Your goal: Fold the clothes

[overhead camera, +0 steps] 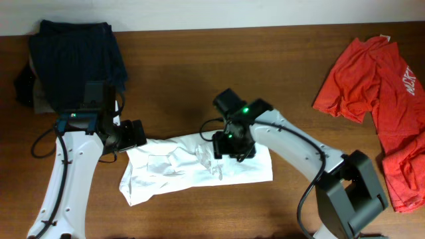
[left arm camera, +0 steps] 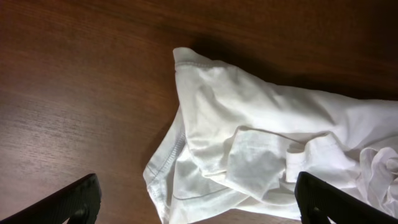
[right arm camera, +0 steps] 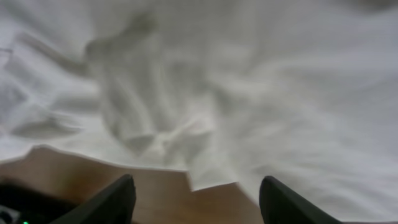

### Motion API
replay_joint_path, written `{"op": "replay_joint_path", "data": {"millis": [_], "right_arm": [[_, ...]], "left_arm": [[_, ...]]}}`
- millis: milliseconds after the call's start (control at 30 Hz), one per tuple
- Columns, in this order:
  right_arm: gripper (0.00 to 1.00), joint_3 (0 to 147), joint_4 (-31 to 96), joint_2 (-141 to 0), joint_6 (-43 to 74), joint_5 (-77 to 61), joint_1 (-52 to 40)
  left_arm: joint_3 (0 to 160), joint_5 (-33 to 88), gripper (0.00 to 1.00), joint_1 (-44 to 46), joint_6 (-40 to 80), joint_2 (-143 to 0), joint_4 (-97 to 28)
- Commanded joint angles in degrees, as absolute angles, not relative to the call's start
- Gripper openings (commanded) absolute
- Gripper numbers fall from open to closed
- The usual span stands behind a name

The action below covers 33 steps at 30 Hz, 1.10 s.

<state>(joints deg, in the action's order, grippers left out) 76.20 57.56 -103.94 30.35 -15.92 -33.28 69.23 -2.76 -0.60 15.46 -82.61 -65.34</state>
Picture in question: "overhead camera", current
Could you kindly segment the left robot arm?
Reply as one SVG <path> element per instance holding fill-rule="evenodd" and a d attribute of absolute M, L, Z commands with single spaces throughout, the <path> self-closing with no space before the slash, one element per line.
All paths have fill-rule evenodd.
<path fill-rule="evenodd" d="M 145 145 L 140 120 L 120 120 L 123 93 L 105 82 L 87 82 L 76 109 L 60 112 L 54 166 L 46 195 L 28 238 L 85 238 L 85 219 L 96 166 L 104 155 Z"/>

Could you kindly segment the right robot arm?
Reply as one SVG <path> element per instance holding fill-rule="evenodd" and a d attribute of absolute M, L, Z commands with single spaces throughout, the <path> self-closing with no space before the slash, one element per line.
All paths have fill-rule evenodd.
<path fill-rule="evenodd" d="M 257 155 L 256 145 L 263 145 L 309 181 L 297 206 L 297 222 L 302 223 L 303 204 L 315 191 L 322 225 L 315 234 L 302 228 L 307 238 L 364 238 L 362 230 L 388 207 L 373 163 L 363 152 L 348 155 L 314 139 L 260 98 L 247 103 L 227 89 L 212 104 L 224 122 L 212 137 L 215 159 L 228 155 L 243 162 Z"/>

